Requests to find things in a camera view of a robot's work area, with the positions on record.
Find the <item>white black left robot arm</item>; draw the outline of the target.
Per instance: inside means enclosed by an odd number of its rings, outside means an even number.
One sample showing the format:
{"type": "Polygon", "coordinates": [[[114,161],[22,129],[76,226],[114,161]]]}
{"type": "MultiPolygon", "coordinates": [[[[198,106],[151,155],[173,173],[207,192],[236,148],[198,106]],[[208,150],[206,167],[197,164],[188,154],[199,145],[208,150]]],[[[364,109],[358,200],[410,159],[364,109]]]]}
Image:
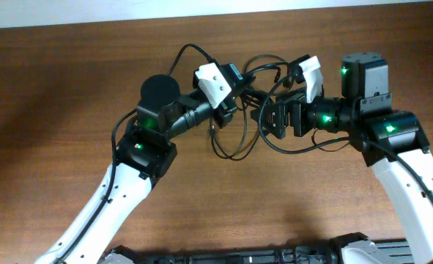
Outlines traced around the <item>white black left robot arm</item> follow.
{"type": "Polygon", "coordinates": [[[111,136],[112,162],[90,200],[58,241],[37,263],[97,263],[117,231],[167,173],[177,156],[172,139],[209,118],[228,122],[234,99],[253,81],[227,66],[195,72],[196,88],[184,95],[169,74],[149,77],[137,107],[118,124],[122,138],[111,136]]]}

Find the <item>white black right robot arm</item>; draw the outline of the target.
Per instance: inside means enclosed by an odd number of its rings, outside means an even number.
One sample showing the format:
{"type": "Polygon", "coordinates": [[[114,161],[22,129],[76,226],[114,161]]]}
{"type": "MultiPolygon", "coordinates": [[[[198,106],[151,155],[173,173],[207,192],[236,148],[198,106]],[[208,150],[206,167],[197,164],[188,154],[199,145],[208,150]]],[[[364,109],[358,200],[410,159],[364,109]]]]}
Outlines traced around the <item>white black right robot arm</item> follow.
{"type": "Polygon", "coordinates": [[[305,55],[277,78],[251,112],[260,136],[282,139],[315,131],[343,132],[385,189],[414,263],[433,263],[433,156],[418,120],[392,107],[388,64],[374,52],[349,54],[341,62],[341,96],[324,95],[319,60],[305,55]]]}

